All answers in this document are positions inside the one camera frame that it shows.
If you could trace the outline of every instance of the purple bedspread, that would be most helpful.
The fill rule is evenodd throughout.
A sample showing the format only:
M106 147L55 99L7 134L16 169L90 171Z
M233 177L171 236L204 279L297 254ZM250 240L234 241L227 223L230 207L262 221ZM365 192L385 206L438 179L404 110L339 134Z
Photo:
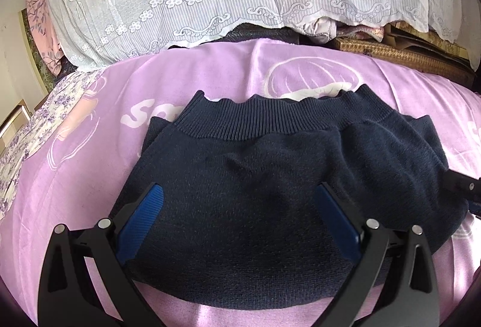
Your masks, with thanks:
M0 223L0 275L37 318L37 291L53 227L87 228L106 217L139 158L151 116L173 120L197 90L242 102L254 94L300 100L367 83L403 114L429 114L451 169L481 177L481 99L450 81L367 56L268 39L172 49L108 68L47 142L22 166L16 199ZM481 259L479 220L468 214L435 254L444 318ZM190 304L147 285L140 290L169 327L310 326L329 303L236 311ZM109 313L115 310L99 293ZM372 309L373 290L364 313Z

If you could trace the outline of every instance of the metal pin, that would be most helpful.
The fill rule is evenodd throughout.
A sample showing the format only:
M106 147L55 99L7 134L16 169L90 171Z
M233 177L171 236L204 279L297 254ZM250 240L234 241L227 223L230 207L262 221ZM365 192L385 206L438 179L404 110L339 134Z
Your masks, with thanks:
M375 220L374 218L370 218L366 221L366 225L371 229L378 229L379 228L379 221Z
M112 221L110 221L110 219L102 218L97 225L99 226L99 228L106 229L110 226L111 223Z
M54 228L54 232L55 232L57 235L61 234L64 230L65 230L65 225L63 225L63 224L58 224L58 225Z
M416 235L422 234L422 228L419 225L413 225L412 230Z

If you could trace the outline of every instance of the navy blue sweater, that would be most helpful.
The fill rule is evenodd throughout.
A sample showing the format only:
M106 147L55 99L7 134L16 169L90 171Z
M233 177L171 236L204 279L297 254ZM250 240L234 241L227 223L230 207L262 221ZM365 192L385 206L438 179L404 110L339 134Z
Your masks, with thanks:
M300 102L199 91L173 123L152 118L111 216L158 183L164 204L130 276L198 304L282 308L333 296L352 268L316 211L318 184L385 227L421 225L435 252L467 211L440 188L447 168L431 119L366 85Z

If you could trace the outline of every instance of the ribbed hem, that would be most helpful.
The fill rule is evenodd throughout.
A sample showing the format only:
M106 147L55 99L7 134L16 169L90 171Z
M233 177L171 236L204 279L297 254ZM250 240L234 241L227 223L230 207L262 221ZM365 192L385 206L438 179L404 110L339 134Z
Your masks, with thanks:
M341 92L335 98L306 98L300 102L260 96L244 103L230 99L211 102L198 91L174 125L192 137L248 140L269 133L294 134L379 122L392 111L365 84L356 92Z

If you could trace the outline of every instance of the brown woven surface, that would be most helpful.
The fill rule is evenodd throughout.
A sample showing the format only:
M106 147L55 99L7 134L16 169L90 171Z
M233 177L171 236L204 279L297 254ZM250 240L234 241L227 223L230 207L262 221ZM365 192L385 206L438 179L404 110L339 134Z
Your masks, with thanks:
M337 50L364 54L407 66L420 72L443 76L467 88L471 88L475 77L474 72L466 67L440 61L428 55L418 54L409 50L396 50L382 43L336 38L331 44Z

